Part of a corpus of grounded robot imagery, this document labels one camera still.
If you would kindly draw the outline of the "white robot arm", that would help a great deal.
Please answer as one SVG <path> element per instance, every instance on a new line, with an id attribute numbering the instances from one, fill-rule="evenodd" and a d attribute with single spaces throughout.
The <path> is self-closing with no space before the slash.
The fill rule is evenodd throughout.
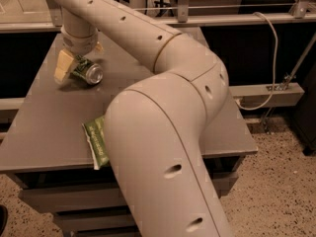
<path id="1" fill-rule="evenodd" d="M 98 29 L 151 77 L 115 96 L 105 114 L 110 163 L 142 237 L 233 237 L 199 141 L 223 107 L 222 61 L 190 36 L 114 0 L 54 0 L 65 44 Z"/>

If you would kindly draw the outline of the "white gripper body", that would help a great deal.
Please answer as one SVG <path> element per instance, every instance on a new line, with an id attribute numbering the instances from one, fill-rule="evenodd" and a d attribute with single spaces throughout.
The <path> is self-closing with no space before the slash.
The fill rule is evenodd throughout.
<path id="1" fill-rule="evenodd" d="M 64 27 L 61 28 L 63 46 L 74 54 L 85 55 L 91 52 L 98 43 L 98 32 L 87 37 L 74 37 Z"/>

